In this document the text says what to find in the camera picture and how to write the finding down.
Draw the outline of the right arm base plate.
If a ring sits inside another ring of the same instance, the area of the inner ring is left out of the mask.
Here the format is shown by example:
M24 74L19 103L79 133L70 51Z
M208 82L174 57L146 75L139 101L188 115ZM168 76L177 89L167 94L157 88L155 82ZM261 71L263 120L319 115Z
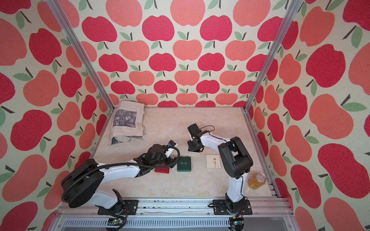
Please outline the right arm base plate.
M252 215L252 208L249 200L242 199L239 202L230 200L213 200L208 207L212 208L215 215Z

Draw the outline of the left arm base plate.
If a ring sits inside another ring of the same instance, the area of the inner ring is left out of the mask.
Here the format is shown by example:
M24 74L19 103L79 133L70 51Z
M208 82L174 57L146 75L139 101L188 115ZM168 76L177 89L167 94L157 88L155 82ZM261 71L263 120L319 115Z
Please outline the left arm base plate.
M119 200L110 209L99 208L98 215L135 215L138 207L138 200Z

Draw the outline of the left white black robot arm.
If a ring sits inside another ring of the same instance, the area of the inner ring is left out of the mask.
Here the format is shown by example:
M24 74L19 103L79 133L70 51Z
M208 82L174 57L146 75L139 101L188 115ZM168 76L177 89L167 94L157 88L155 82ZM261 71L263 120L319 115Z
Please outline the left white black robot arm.
M127 162L99 164L88 159L61 181L61 200L70 208L90 204L99 208L100 215L117 217L127 209L126 203L117 190L105 192L101 185L124 178L139 178L154 169L173 168L179 159L180 151L174 141L166 145L154 144L146 153Z

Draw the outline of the cream lift-off box lid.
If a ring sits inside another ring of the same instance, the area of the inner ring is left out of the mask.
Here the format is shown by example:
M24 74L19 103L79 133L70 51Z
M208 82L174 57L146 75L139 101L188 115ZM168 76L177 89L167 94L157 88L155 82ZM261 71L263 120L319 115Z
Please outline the cream lift-off box lid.
M221 158L219 155L206 155L206 167L207 168L221 168Z

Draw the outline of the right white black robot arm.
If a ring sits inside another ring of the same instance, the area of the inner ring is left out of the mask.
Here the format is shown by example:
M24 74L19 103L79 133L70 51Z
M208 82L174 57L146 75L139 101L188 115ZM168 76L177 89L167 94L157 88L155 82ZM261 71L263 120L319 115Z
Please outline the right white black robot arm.
M213 135L211 131L202 130L197 124L188 127L190 140L188 150L190 152L202 152L205 147L219 152L224 170L229 175L228 191L225 201L212 202L209 207L226 211L230 215L239 216L243 213L247 204L244 196L246 178L253 166L253 160L239 137L231 139Z

